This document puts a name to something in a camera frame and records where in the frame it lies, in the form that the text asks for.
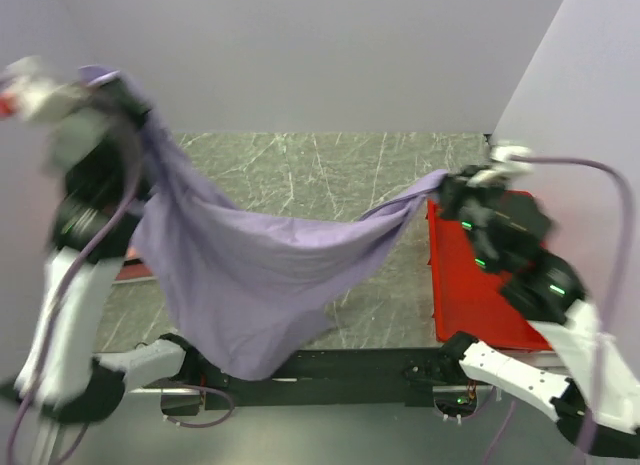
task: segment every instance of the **green light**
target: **green light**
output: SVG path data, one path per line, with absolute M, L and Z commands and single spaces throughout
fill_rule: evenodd
M 555 285 L 551 285 L 549 288 L 551 290 L 553 290 L 554 292 L 559 293 L 560 295 L 564 295 L 565 294 L 564 290 L 562 290 L 560 287 L 556 287 Z

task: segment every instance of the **gray wall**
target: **gray wall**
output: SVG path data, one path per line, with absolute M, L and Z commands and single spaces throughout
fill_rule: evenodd
M 59 0 L 0 0 L 0 67 L 41 54 L 73 71 L 90 55 Z M 55 182 L 40 173 L 44 134 L 15 120 L 0 122 L 0 379 L 20 370 L 38 316 L 47 228 Z M 0 406 L 0 449 L 14 411 Z
M 562 0 L 65 0 L 175 130 L 491 132 Z
M 496 129 L 537 154 L 575 155 L 617 167 L 640 192 L 640 0 L 565 0 Z M 600 172 L 540 167 L 531 187 L 559 221 L 555 251 L 564 254 L 601 299 L 618 238 L 620 201 Z M 640 373 L 637 272 L 622 290 L 614 331 Z

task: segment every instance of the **gray marble table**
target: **gray marble table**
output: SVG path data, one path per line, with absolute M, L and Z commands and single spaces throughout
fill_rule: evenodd
M 285 216 L 351 221 L 439 168 L 486 154 L 481 134 L 186 134 L 195 166 L 240 206 Z M 435 344 L 429 236 L 424 215 L 370 280 L 327 306 L 336 328 L 310 348 Z M 97 351 L 124 351 L 172 330 L 155 282 L 114 286 Z

